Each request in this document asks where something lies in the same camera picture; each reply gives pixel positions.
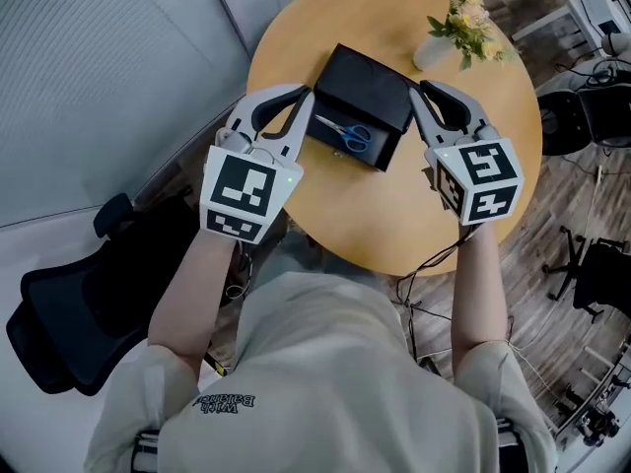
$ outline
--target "white t-shirt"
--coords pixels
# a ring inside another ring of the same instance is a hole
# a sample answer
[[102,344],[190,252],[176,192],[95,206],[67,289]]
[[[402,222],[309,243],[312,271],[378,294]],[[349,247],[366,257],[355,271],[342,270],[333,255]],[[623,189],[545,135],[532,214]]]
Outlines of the white t-shirt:
[[149,347],[112,376],[86,470],[130,471],[134,437],[161,429],[160,472],[496,472],[496,417],[529,471],[555,446],[511,349],[491,342],[456,383],[418,368],[398,313],[340,277],[286,273],[247,298],[236,366],[199,394],[190,368]]

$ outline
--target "wooden floor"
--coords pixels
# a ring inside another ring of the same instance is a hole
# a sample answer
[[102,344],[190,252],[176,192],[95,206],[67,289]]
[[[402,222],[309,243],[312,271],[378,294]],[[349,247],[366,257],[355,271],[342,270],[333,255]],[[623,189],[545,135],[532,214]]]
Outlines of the wooden floor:
[[[486,0],[486,4],[493,20],[510,35],[565,1]],[[586,45],[580,45],[583,38],[577,30],[570,18],[562,19],[516,44],[536,86],[555,74],[555,63],[569,64],[588,51]],[[163,196],[190,184],[198,197],[201,163],[207,146],[208,139],[200,140],[195,149],[189,150],[185,158],[174,165],[172,182],[160,184],[152,196]],[[593,383],[581,375],[579,369],[586,368],[599,376],[606,372],[606,367],[590,359],[583,348],[589,345],[606,358],[616,360],[620,344],[629,332],[630,321],[617,310],[607,308],[602,323],[592,326],[585,312],[572,308],[572,289],[563,301],[552,302],[546,295],[560,286],[563,277],[545,276],[541,266],[565,261],[568,249],[559,233],[562,225],[587,237],[631,239],[631,174],[605,175],[596,196],[592,175],[597,165],[602,165],[608,173],[631,172],[631,157],[622,151],[607,157],[599,148],[591,146],[567,158],[577,161],[587,172],[562,158],[543,160],[528,210],[521,224],[501,245],[502,270],[510,315],[514,319],[513,345],[555,394],[560,396],[565,386],[572,383],[579,394],[587,396]],[[588,216],[593,198],[594,206]],[[385,279],[394,298],[394,281],[386,276]],[[451,315],[453,279],[453,275],[419,278],[412,299],[422,300],[423,306],[431,311]],[[241,304],[222,308],[213,336],[211,353],[227,365],[234,354],[240,311]],[[406,313],[401,310],[402,320],[407,320]],[[449,348],[448,321],[421,312],[415,317],[419,354]],[[434,361],[446,378],[452,376],[449,352],[434,356]],[[560,425],[563,419],[553,407],[556,397],[544,387],[526,361],[519,361],[539,406]]]

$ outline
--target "scissors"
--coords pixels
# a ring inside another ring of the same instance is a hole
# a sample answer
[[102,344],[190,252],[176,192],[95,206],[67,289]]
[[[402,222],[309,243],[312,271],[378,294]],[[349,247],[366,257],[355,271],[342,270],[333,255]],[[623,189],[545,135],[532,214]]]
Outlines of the scissors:
[[352,153],[359,154],[366,152],[373,138],[371,131],[361,124],[355,124],[353,126],[340,126],[321,115],[316,115],[315,119],[339,133],[339,136],[342,137],[344,144],[346,144],[346,148]]

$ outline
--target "black office chair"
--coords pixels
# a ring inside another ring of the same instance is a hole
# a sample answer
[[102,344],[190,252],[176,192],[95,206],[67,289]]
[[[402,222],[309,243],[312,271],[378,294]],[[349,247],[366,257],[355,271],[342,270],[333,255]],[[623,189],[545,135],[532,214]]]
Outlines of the black office chair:
[[27,373],[49,394],[96,394],[122,357],[146,338],[149,320],[198,231],[181,196],[136,213],[117,196],[95,218],[110,240],[80,261],[35,270],[7,334]]
[[[567,235],[570,261],[558,268],[547,264],[541,268],[546,274],[566,273],[560,291],[550,293],[551,300],[559,301],[565,295],[571,282],[576,279],[572,306],[582,309],[592,316],[592,323],[602,318],[604,310],[595,311],[594,303],[608,304],[631,317],[631,256],[627,255],[628,241],[615,241],[599,238],[588,247],[583,262],[581,256],[585,247],[585,238],[572,237],[572,232],[561,227],[561,233]],[[575,247],[574,240],[580,245]]]
[[561,156],[591,142],[607,148],[631,147],[631,85],[561,90],[538,98],[543,154]]

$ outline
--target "round wooden table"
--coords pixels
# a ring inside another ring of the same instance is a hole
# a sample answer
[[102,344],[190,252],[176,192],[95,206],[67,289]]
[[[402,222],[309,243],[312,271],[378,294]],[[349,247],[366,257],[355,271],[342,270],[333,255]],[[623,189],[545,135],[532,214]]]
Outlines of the round wooden table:
[[[294,0],[269,26],[252,60],[249,93],[283,83],[313,86],[339,42],[414,81],[452,85],[478,100],[500,135],[513,141],[526,184],[515,214],[496,223],[498,240],[515,227],[532,196],[541,162],[536,95],[521,60],[502,65],[473,60],[459,72],[456,50],[426,72],[412,54],[441,20],[449,0]],[[279,127],[288,110],[272,121]],[[425,143],[416,124],[401,138],[387,172],[372,170],[312,138],[299,163],[305,175],[285,205],[289,215],[322,246],[364,268],[405,275],[457,240],[456,216],[445,211],[422,169]],[[455,269],[456,257],[424,275]]]

